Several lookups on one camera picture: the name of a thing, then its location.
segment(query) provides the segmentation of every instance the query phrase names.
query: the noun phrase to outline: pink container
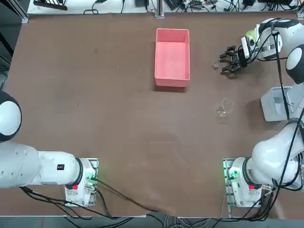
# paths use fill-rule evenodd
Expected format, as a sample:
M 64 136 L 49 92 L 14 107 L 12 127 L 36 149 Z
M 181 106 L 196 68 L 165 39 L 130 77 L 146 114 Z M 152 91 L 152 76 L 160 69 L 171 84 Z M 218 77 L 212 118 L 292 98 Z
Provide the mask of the pink container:
M 154 77 L 157 86 L 187 86 L 190 80 L 189 30 L 157 29 Z

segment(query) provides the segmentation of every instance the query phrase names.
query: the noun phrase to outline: black rubber cap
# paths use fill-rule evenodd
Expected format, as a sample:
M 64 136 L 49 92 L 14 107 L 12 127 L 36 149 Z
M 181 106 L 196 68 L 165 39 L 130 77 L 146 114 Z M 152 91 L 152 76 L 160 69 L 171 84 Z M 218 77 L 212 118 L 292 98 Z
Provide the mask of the black rubber cap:
M 292 52 L 297 48 L 300 48 L 302 50 L 302 55 L 301 55 L 300 61 L 294 68 L 289 70 L 286 67 L 288 58 L 291 56 Z M 294 82 L 297 84 L 300 84 L 300 83 L 304 82 L 304 44 L 297 46 L 295 49 L 289 54 L 287 61 L 285 63 L 285 68 L 286 68 L 287 74 L 294 80 Z

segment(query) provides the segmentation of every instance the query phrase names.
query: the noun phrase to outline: clear plastic cup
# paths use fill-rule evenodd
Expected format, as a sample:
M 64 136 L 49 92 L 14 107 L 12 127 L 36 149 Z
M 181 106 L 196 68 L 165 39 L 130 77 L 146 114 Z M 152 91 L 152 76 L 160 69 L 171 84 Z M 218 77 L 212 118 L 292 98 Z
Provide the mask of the clear plastic cup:
M 226 119 L 232 112 L 234 103 L 229 98 L 224 98 L 222 104 L 217 107 L 217 115 L 220 119 Z

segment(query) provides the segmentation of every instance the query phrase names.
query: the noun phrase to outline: black sticker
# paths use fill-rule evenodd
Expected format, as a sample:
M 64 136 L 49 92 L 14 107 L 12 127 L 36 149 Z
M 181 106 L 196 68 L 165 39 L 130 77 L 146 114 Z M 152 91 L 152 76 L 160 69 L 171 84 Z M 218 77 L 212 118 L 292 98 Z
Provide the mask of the black sticker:
M 64 169 L 65 169 L 65 165 L 64 164 L 57 165 L 57 170 L 64 170 Z

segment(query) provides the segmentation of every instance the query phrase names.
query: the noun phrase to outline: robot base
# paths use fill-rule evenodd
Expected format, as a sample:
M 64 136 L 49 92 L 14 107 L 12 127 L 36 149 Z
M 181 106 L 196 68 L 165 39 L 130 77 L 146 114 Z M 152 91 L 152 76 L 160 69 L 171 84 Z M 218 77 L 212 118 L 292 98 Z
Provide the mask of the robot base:
M 249 189 L 245 182 L 242 166 L 245 158 L 224 159 L 223 166 L 225 172 L 226 194 L 228 202 L 229 216 L 232 217 L 231 206 L 252 207 L 261 197 L 262 189 Z
M 96 203 L 95 187 L 96 181 L 91 177 L 97 178 L 98 158 L 79 158 L 83 165 L 83 173 L 80 183 L 73 186 L 72 189 L 65 187 L 66 201 L 70 201 L 84 207 L 94 206 Z M 77 207 L 74 204 L 67 203 L 66 206 Z

